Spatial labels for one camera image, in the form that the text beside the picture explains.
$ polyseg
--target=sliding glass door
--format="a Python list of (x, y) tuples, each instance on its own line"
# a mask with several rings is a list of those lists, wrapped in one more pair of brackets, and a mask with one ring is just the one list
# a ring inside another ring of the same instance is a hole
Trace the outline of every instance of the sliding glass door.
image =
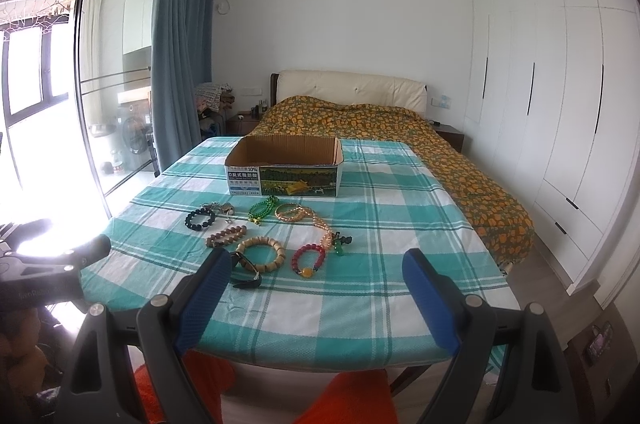
[(71, 245), (154, 177), (152, 1), (0, 0), (2, 220), (50, 217)]

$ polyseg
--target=table leg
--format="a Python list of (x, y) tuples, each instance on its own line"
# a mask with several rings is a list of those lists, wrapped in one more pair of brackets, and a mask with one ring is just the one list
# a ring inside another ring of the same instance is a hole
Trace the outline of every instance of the table leg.
[(429, 370), (431, 367), (430, 364), (425, 364), (423, 366), (409, 366), (404, 369), (402, 374), (398, 375), (396, 380), (391, 383), (389, 387), (391, 390), (391, 397), (395, 397), (400, 393), (404, 388), (407, 388), (414, 380), (418, 379), (424, 372)]

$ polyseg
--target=person's leg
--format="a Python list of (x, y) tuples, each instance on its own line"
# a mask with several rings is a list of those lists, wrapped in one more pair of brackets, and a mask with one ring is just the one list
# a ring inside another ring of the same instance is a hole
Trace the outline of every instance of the person's leg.
[[(207, 356), (194, 350), (189, 350), (182, 358), (182, 362), (207, 410), (217, 424), (222, 424), (220, 394), (231, 388), (236, 381), (233, 367), (228, 360)], [(146, 418), (151, 424), (164, 421), (164, 414), (151, 385), (146, 366), (140, 366), (134, 375)]]
[(294, 424), (398, 424), (386, 372), (338, 374)]

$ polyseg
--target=floral bedspread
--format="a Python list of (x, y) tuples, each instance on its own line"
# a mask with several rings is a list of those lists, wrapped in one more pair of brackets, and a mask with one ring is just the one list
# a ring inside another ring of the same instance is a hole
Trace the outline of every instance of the floral bedspread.
[(534, 228), (522, 205), (413, 111), (295, 96), (271, 108), (252, 131), (270, 133), (406, 143), (449, 192), (502, 270), (529, 254)]

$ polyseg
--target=curtain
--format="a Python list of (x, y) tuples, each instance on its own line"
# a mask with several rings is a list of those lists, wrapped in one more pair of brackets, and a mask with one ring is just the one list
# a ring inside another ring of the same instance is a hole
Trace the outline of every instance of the curtain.
[[(100, 6), (102, 0), (82, 0), (82, 18), (80, 19), (80, 82), (100, 76)], [(100, 80), (89, 81), (82, 85), (83, 92), (100, 88)], [(84, 121), (87, 127), (105, 123), (102, 116), (100, 92), (82, 96)]]
[(154, 0), (151, 108), (161, 170), (201, 141), (194, 87), (211, 79), (213, 0)]

